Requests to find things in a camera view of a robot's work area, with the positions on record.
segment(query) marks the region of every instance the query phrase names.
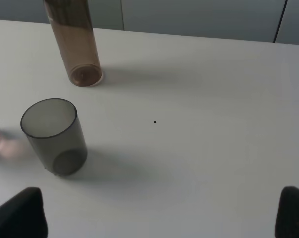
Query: brown cylinder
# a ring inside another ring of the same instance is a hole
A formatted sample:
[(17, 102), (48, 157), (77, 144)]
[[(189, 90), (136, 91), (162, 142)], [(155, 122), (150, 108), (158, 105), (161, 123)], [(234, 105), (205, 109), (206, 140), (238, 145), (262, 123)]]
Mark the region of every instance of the brown cylinder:
[(44, 0), (70, 81), (79, 87), (102, 77), (87, 0)]

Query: tabletop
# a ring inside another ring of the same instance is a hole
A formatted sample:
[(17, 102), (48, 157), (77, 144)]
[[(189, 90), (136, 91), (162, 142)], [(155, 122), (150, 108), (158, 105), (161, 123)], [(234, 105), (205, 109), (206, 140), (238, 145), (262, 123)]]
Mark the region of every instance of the tabletop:
[[(79, 88), (49, 24), (0, 21), (0, 205), (39, 187), (50, 238), (274, 237), (282, 188), (299, 188), (299, 46), (95, 36), (105, 80)], [(53, 97), (76, 105), (89, 151), (64, 178), (19, 126)]]

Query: gray wall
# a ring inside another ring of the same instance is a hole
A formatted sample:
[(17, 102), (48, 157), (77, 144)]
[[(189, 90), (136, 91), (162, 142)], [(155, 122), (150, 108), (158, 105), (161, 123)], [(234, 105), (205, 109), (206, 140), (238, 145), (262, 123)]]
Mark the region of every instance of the gray wall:
[(299, 0), (288, 0), (276, 42), (299, 44)]
[(125, 30), (273, 42), (285, 0), (122, 0)]
[[(94, 27), (123, 30), (120, 0), (89, 0)], [(0, 0), (0, 19), (48, 23), (43, 0)]]

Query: black object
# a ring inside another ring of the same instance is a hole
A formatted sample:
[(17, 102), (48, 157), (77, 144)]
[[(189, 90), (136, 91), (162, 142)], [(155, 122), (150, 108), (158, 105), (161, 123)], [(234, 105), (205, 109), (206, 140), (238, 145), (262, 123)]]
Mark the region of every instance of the black object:
[(70, 175), (86, 161), (87, 148), (73, 103), (50, 98), (35, 103), (20, 126), (45, 168), (55, 175)]
[(285, 187), (279, 200), (276, 238), (299, 238), (299, 189)]
[(0, 238), (46, 238), (48, 226), (39, 188), (29, 187), (0, 206)]

